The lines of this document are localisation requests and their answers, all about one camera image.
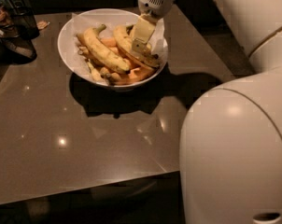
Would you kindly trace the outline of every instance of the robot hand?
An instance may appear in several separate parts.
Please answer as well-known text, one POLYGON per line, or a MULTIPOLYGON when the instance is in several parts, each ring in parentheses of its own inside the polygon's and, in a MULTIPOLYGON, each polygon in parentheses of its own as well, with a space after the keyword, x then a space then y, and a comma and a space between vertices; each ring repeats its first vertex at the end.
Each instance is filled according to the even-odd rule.
POLYGON ((159 19, 171 9, 175 0, 138 0, 141 15, 135 26, 132 50, 147 53, 147 43, 155 31, 159 19))

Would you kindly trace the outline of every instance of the table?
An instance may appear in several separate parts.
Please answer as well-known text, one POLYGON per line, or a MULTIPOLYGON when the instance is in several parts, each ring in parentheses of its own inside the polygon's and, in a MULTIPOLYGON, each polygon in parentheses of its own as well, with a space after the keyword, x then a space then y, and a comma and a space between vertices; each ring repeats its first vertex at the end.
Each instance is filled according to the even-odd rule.
POLYGON ((96 88, 59 56, 57 37, 71 17, 37 15, 50 22, 33 40, 37 59, 12 64, 0 83, 0 204, 179 171, 188 109, 234 79, 173 6, 164 18, 165 70, 135 91, 96 88))

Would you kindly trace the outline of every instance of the bunch of bananas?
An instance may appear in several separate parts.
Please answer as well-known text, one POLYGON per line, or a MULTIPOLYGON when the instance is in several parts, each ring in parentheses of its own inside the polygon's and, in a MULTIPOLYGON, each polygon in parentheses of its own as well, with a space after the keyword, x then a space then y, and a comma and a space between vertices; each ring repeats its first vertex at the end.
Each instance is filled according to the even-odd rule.
POLYGON ((105 28, 102 24, 77 34, 78 54, 85 57, 94 81, 129 85, 151 77, 160 67, 161 61, 157 55, 151 55, 150 45, 147 54, 131 51, 133 25, 118 25, 113 36, 100 38, 105 28))

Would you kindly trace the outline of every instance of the fruit bowl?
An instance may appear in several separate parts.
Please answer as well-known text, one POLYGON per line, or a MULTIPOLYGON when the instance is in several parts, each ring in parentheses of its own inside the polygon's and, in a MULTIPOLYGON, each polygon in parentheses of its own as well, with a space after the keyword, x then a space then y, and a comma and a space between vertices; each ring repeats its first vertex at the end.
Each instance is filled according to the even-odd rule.
POLYGON ((152 53, 158 54, 161 59, 160 67, 151 76, 142 81, 130 85, 110 85, 104 81, 95 81, 92 78, 90 69, 86 64, 85 58, 78 54, 77 34, 84 32, 89 27, 98 27, 101 24, 106 29, 100 33, 100 38, 111 37, 113 29, 120 24, 136 24, 138 15, 120 9, 95 9, 80 13, 74 16, 60 31, 58 36, 58 51, 66 66, 79 77, 84 78, 90 83, 113 91, 130 91, 142 86, 155 78, 165 67, 168 57, 168 45, 163 37, 163 20, 157 24, 156 30, 149 40, 152 46, 152 53))

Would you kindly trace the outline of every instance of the bowl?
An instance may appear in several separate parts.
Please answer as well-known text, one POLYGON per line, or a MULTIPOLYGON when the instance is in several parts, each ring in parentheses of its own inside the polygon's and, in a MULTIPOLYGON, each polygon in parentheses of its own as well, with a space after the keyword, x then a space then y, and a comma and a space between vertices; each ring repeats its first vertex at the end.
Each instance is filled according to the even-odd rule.
POLYGON ((163 37, 164 23, 159 20, 156 30, 149 40, 152 46, 152 53, 158 54, 161 65, 157 71, 147 79, 135 82, 130 85, 109 85, 106 82, 99 82, 92 79, 88 65, 83 56, 78 54, 78 40, 76 34, 84 32, 87 28, 105 24, 106 29, 101 32, 100 37, 111 37, 113 29, 120 24, 131 25, 138 20, 138 15, 121 9, 95 9, 74 15, 65 24, 58 36, 58 51, 66 66, 76 75, 90 83, 113 91, 130 91, 142 86, 155 78, 165 67, 168 57, 168 45, 163 37))

